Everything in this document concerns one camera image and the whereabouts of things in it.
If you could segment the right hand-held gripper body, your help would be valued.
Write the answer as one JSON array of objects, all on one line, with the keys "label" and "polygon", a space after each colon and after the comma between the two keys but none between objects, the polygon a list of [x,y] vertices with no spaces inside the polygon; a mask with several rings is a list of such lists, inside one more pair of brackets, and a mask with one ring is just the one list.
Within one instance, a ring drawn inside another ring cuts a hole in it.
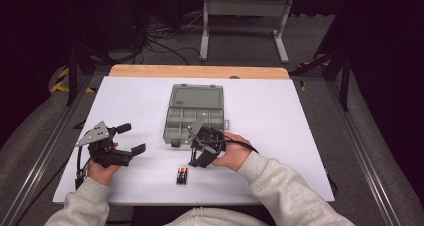
[{"label": "right hand-held gripper body", "polygon": [[191,140],[190,148],[197,148],[196,159],[203,151],[208,151],[218,156],[225,147],[223,133],[212,127],[204,126],[206,118],[206,115],[201,115],[187,127],[188,138]]}]

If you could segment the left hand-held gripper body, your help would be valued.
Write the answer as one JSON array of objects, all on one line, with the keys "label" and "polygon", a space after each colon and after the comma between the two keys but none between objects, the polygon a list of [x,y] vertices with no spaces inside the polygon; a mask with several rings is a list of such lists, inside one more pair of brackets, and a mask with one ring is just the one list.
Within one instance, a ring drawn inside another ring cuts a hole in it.
[{"label": "left hand-held gripper body", "polygon": [[75,146],[81,148],[88,146],[91,159],[104,168],[110,165],[128,166],[133,155],[129,151],[118,150],[114,145],[113,138],[116,127],[108,127],[104,121],[97,123],[92,129],[79,139]]}]

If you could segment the grey compartment storage box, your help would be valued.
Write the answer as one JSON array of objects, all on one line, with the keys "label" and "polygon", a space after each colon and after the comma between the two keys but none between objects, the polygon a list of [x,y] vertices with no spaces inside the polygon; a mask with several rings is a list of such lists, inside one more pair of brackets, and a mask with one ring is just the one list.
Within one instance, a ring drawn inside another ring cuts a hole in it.
[{"label": "grey compartment storage box", "polygon": [[205,116],[204,126],[224,131],[224,90],[220,85],[174,84],[163,139],[171,147],[190,145],[188,127]]}]

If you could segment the person's left hand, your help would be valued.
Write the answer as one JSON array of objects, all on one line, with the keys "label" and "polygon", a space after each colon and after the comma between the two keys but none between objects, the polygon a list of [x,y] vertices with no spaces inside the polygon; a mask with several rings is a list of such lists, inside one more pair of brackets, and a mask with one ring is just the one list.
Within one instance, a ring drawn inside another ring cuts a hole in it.
[{"label": "person's left hand", "polygon": [[104,168],[102,165],[90,161],[88,164],[87,175],[101,185],[109,186],[114,174],[120,169],[117,165],[111,165]]}]

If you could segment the person's right hand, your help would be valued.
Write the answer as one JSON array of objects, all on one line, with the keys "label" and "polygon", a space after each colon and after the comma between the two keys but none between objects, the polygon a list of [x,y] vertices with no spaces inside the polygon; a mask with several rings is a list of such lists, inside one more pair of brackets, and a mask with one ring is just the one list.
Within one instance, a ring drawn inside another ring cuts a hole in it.
[{"label": "person's right hand", "polygon": [[[224,135],[230,140],[250,144],[248,140],[246,140],[240,135],[233,134],[231,132],[225,132]],[[212,164],[217,167],[226,167],[232,171],[238,171],[243,165],[243,163],[246,161],[247,157],[250,155],[251,150],[237,144],[236,142],[228,143],[224,155],[221,157],[217,157],[212,162]]]}]

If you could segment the white table board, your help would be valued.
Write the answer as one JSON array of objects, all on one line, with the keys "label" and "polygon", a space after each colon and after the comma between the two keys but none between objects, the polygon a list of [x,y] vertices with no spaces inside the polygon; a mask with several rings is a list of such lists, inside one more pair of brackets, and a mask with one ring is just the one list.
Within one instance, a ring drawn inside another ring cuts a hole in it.
[{"label": "white table board", "polygon": [[[185,185],[177,171],[190,160],[188,146],[172,148],[163,140],[175,78],[106,77],[85,127],[131,124],[115,136],[123,150],[145,144],[143,154],[118,170],[108,201],[126,206],[251,205],[247,182],[235,172],[208,166],[189,168]],[[295,86],[290,80],[220,79],[229,129],[248,139],[259,153],[295,169],[324,200],[334,196]]]}]

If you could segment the person's grey hoodie torso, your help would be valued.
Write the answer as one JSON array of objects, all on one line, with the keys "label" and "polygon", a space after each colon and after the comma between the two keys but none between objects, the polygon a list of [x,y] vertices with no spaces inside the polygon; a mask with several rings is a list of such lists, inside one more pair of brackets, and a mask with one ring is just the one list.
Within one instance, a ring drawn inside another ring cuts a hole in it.
[{"label": "person's grey hoodie torso", "polygon": [[247,214],[220,208],[193,208],[164,226],[268,226]]}]

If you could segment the black tripod stand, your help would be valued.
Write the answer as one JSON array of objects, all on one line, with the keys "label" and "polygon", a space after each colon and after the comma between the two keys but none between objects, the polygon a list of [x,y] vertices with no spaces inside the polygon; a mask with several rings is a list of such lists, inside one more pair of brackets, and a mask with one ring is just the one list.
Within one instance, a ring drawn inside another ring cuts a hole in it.
[{"label": "black tripod stand", "polygon": [[328,63],[328,66],[322,72],[322,78],[325,81],[334,81],[338,74],[341,74],[339,101],[345,111],[348,110],[347,96],[350,80],[350,51],[346,38],[348,21],[348,6],[344,2],[314,53],[313,61],[302,64],[289,73],[290,76],[301,76],[324,63]]},{"label": "black tripod stand", "polygon": [[64,0],[68,32],[68,66],[70,106],[78,96],[77,68],[85,75],[96,69],[91,56],[109,62],[106,47],[96,20],[92,0]]}]

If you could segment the yellow black floor tape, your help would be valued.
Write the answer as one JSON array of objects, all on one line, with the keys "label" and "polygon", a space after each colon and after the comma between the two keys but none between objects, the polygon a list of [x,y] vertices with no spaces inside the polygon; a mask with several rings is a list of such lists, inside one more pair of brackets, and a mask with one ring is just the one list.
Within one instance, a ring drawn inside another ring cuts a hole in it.
[{"label": "yellow black floor tape", "polygon": [[64,67],[62,71],[59,73],[58,78],[54,82],[53,86],[51,87],[51,92],[70,92],[70,88],[63,85],[63,82],[65,80],[65,77],[69,74],[69,68]]},{"label": "yellow black floor tape", "polygon": [[[302,69],[303,67],[306,67],[309,63],[300,63],[299,65],[297,65],[296,69]],[[321,63],[317,66],[317,68],[327,68],[329,65],[329,62],[324,62]],[[300,88],[302,91],[306,91],[307,90],[307,86],[305,84],[305,81],[300,80]]]}]

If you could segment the white metal stand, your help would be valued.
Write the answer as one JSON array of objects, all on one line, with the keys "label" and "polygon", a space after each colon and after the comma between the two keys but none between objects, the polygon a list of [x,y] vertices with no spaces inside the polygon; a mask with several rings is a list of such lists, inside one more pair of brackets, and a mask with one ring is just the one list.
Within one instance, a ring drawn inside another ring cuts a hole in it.
[{"label": "white metal stand", "polygon": [[210,16],[279,17],[279,27],[272,36],[283,64],[289,62],[282,35],[293,0],[203,0],[203,30],[200,43],[200,60],[206,61],[209,47]]}]

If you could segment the aluminium floor rail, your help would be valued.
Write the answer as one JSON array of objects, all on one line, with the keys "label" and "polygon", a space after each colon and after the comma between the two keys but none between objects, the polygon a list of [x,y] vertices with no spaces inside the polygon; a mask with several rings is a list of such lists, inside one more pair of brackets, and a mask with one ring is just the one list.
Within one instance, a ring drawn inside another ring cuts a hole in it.
[{"label": "aluminium floor rail", "polygon": [[341,120],[346,127],[348,132],[353,152],[360,165],[362,173],[366,179],[368,187],[374,197],[374,200],[378,206],[380,214],[385,222],[386,226],[401,226],[399,218],[390,202],[390,199],[383,187],[380,177],[378,176],[373,163],[371,162],[368,153],[366,152],[364,143],[357,131],[357,128],[353,122],[353,119],[348,111],[345,111],[342,104],[339,102],[340,93],[337,85],[330,81],[326,82],[326,87],[329,94],[336,105],[337,111],[340,114]]},{"label": "aluminium floor rail", "polygon": [[55,124],[49,139],[42,147],[37,160],[30,168],[28,176],[20,187],[20,190],[7,213],[4,215],[3,220],[0,222],[0,226],[14,226],[17,223],[18,218],[23,215],[25,208],[29,205],[29,201],[31,200],[31,197],[34,194],[36,187],[38,186],[54,154],[54,151],[57,148],[66,124],[77,107],[81,97],[84,95],[84,92],[89,86],[92,78],[92,75],[82,76],[80,81],[70,90],[70,105],[66,106],[60,114],[58,122]]}]

